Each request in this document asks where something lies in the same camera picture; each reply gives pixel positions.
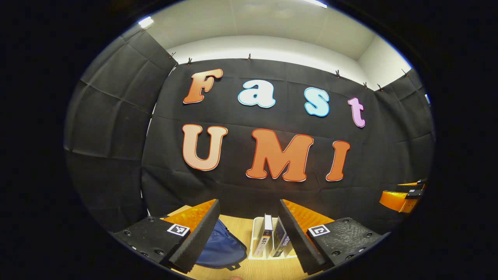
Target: blue bag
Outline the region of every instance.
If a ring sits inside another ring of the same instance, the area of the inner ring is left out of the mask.
[[[247,247],[218,219],[196,264],[212,269],[236,270],[241,267],[239,262],[247,258],[246,251]]]

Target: wooden tabletop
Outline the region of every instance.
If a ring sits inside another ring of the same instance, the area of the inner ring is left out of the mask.
[[[171,212],[169,216],[191,208],[183,206]],[[252,219],[236,218],[220,215],[220,220],[244,245],[250,248],[252,234]],[[249,260],[240,262],[241,267],[234,271],[228,269],[210,269],[194,265],[187,274],[173,270],[197,280],[229,280],[232,276],[242,277],[244,280],[301,280],[310,277],[303,272],[297,258],[282,260]]]

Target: peach letter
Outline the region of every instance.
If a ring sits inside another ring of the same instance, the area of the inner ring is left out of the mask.
[[[223,136],[227,135],[228,129],[224,127],[208,127],[208,133],[211,135],[209,145],[209,156],[207,159],[197,157],[197,136],[202,132],[202,127],[198,125],[184,125],[183,133],[183,159],[192,168],[209,171],[218,166],[220,162],[221,142]]]
[[[327,174],[327,177],[325,177],[325,179],[330,182],[339,181],[344,177],[344,174],[342,173],[344,161],[346,161],[346,153],[349,151],[351,146],[348,142],[335,141],[332,144],[332,147],[336,150],[334,154],[334,161],[332,162],[330,173]]]
[[[273,179],[277,179],[289,164],[287,172],[282,176],[284,180],[292,182],[306,180],[304,169],[308,159],[308,150],[313,144],[313,138],[308,135],[298,134],[290,141],[287,148],[282,151],[277,134],[272,130],[254,130],[252,137],[256,139],[256,151],[252,167],[246,171],[247,177],[266,178],[267,173],[264,171],[266,161]]]
[[[201,94],[202,89],[204,88],[204,92],[208,92],[213,86],[215,79],[211,76],[215,76],[219,79],[223,76],[223,70],[215,69],[192,75],[192,79],[194,80],[192,81],[187,97],[183,99],[183,103],[189,104],[201,102],[204,99],[204,95]]]

